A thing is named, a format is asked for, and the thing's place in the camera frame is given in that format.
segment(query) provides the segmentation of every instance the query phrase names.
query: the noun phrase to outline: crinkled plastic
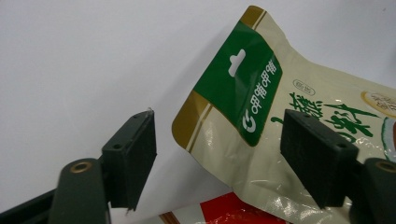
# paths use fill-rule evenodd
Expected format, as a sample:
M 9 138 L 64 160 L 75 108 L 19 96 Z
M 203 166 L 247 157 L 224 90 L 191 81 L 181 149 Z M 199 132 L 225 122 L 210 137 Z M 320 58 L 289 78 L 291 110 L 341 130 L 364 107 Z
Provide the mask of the crinkled plastic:
M 215 199 L 182 207 L 143 221 L 148 224 L 288 224 L 250 204 L 242 202 L 233 192 Z
M 309 62 L 271 16 L 249 7 L 173 123 L 176 141 L 244 202 L 292 223 L 348 223 L 350 202 L 320 210 L 280 154 L 286 108 L 359 149 L 396 161 L 396 90 Z

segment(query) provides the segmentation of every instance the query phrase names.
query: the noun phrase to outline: white logo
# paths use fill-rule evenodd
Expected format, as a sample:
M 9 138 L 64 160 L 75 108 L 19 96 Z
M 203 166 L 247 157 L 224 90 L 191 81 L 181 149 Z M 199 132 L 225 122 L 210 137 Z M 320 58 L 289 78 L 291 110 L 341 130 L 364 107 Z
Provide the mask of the white logo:
M 242 118 L 242 125 L 244 125 L 244 129 L 248 133 L 254 133 L 256 131 L 256 121 L 254 121 L 254 118 L 248 115 L 248 110 L 245 113 L 245 116 Z
M 238 55 L 236 56 L 232 55 L 230 57 L 231 66 L 228 69 L 228 73 L 230 74 L 231 77 L 235 77 L 236 70 L 238 69 L 241 62 L 244 61 L 245 56 L 246 56 L 245 50 L 240 49 Z

